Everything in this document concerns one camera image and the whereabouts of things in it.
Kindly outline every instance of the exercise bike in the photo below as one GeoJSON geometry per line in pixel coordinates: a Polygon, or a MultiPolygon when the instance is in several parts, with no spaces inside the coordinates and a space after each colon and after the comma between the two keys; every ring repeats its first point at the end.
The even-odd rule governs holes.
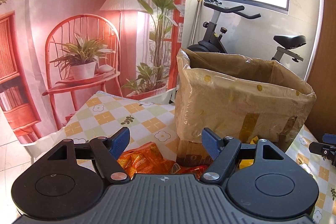
{"type": "MultiPolygon", "coordinates": [[[[213,16],[210,22],[204,22],[203,27],[206,28],[203,40],[199,41],[198,44],[190,45],[187,49],[193,52],[220,52],[227,54],[225,47],[223,46],[221,39],[223,34],[227,32],[227,29],[221,27],[220,35],[215,33],[217,27],[217,22],[221,13],[235,13],[246,19],[257,19],[261,17],[260,14],[255,15],[246,15],[241,11],[245,9],[243,5],[227,8],[222,5],[220,0],[204,0],[203,5],[205,7],[211,8],[214,10],[213,16]]],[[[275,35],[273,39],[281,45],[277,47],[277,52],[273,56],[272,60],[277,60],[280,62],[280,59],[284,54],[287,54],[292,58],[293,61],[299,62],[303,61],[303,58],[298,54],[291,52],[290,50],[301,47],[306,44],[306,37],[303,35],[275,35]]]]}

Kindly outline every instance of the bookshelf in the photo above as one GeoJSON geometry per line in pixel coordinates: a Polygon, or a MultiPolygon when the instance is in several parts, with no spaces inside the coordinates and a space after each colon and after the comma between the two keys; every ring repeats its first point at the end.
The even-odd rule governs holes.
{"type": "Polygon", "coordinates": [[[41,137],[35,126],[41,120],[24,75],[14,15],[0,16],[0,107],[18,139],[33,142],[41,137]]]}

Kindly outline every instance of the potted plant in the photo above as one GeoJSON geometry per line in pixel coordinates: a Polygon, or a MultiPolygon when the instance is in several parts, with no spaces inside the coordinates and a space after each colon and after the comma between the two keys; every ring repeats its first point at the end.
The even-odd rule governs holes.
{"type": "Polygon", "coordinates": [[[65,54],[51,63],[57,63],[61,70],[70,67],[75,80],[89,79],[94,77],[96,63],[98,58],[106,58],[107,53],[114,53],[114,50],[108,49],[103,43],[103,39],[85,39],[75,33],[76,43],[66,43],[62,46],[65,54]]]}
{"type": "MultiPolygon", "coordinates": [[[[171,42],[167,42],[167,38],[169,38],[168,36],[169,33],[172,31],[173,25],[177,26],[177,23],[173,19],[173,12],[174,10],[179,10],[180,12],[182,12],[182,9],[184,9],[183,5],[175,4],[175,0],[150,1],[151,2],[148,3],[145,0],[138,0],[138,2],[144,7],[146,12],[151,16],[152,19],[152,29],[149,32],[149,39],[150,41],[152,41],[152,45],[150,45],[150,62],[152,63],[153,67],[150,68],[147,64],[142,63],[143,65],[146,65],[147,69],[152,70],[152,84],[147,85],[146,82],[142,82],[141,86],[140,82],[142,81],[142,79],[137,78],[135,80],[129,81],[124,86],[133,89],[133,95],[137,97],[141,93],[147,93],[155,89],[160,89],[155,91],[155,94],[159,94],[164,91],[163,87],[165,86],[169,75],[171,55],[171,42]]],[[[147,98],[153,95],[154,94],[147,94],[143,95],[142,97],[147,98]]]]}
{"type": "Polygon", "coordinates": [[[135,80],[128,80],[127,84],[123,85],[123,88],[129,88],[133,90],[130,94],[126,95],[127,98],[133,100],[142,100],[157,94],[160,94],[166,88],[165,79],[156,80],[157,74],[162,74],[164,66],[149,67],[146,63],[140,63],[137,66],[139,75],[135,80]]]}

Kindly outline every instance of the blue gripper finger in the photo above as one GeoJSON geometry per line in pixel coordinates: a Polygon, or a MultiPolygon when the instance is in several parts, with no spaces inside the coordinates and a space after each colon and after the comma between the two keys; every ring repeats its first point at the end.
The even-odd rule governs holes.
{"type": "Polygon", "coordinates": [[[336,145],[336,135],[324,134],[322,141],[327,144],[336,145]]]}
{"type": "Polygon", "coordinates": [[[117,133],[109,138],[112,140],[110,153],[117,160],[126,149],[130,140],[130,132],[127,127],[122,127],[117,133]]]}
{"type": "Polygon", "coordinates": [[[221,153],[221,147],[223,146],[223,139],[220,138],[209,128],[202,130],[202,145],[209,153],[210,157],[215,160],[221,153]]]}

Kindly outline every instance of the orange snack package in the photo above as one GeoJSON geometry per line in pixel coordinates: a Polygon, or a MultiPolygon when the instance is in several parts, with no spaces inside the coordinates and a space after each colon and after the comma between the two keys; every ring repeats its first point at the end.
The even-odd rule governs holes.
{"type": "Polygon", "coordinates": [[[154,142],[123,152],[118,163],[131,178],[136,173],[170,174],[175,164],[174,161],[163,158],[154,142]]]}
{"type": "Polygon", "coordinates": [[[196,167],[182,167],[176,174],[195,174],[197,179],[201,178],[201,175],[206,171],[208,168],[207,165],[200,165],[196,167]]]}

